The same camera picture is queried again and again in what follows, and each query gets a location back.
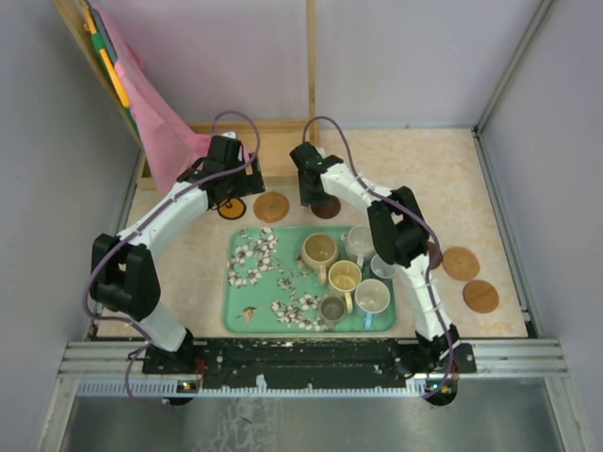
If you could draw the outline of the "dark reddish wooden coaster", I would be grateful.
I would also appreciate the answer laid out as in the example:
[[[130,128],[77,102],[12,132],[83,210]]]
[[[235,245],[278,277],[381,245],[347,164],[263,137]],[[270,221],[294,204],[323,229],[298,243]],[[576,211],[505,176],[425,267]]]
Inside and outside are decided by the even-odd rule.
[[[311,211],[317,217],[321,219],[335,218],[341,210],[341,203],[337,197],[331,197],[330,200],[324,204],[312,204]]]

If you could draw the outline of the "woven rattan coaster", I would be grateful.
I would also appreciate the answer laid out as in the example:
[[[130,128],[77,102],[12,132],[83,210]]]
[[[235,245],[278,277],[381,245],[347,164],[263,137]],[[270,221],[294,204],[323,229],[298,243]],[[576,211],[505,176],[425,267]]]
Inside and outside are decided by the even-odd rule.
[[[285,218],[288,211],[287,197],[274,191],[260,195],[253,204],[255,216],[266,223],[274,223]]]

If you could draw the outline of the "dark brown wooden coaster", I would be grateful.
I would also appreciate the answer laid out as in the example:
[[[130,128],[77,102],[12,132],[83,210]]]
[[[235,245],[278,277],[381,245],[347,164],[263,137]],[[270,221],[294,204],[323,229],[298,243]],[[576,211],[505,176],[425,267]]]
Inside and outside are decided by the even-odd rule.
[[[440,251],[440,249],[432,241],[428,241],[427,245],[430,259],[430,269],[434,270],[442,263],[442,251]]]

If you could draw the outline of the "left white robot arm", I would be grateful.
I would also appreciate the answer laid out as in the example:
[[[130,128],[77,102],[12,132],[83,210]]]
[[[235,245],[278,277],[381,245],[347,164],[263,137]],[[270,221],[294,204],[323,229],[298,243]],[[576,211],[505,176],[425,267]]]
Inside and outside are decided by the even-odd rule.
[[[246,152],[233,132],[213,136],[207,155],[177,178],[158,205],[118,234],[94,240],[84,300],[111,311],[110,320],[131,325],[162,351],[168,368],[186,373],[196,362],[193,335],[162,303],[155,263],[191,221],[264,190],[257,154]]]

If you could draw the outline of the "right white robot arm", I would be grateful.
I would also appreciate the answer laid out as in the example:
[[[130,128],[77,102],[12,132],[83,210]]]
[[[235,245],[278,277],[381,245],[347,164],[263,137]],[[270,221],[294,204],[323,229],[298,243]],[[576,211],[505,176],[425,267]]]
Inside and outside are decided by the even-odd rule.
[[[367,214],[373,247],[409,291],[415,312],[422,364],[434,373],[452,367],[460,337],[435,287],[426,224],[413,191],[368,180],[336,155],[324,155],[306,141],[290,157],[298,172],[301,204],[324,204],[331,197]]]

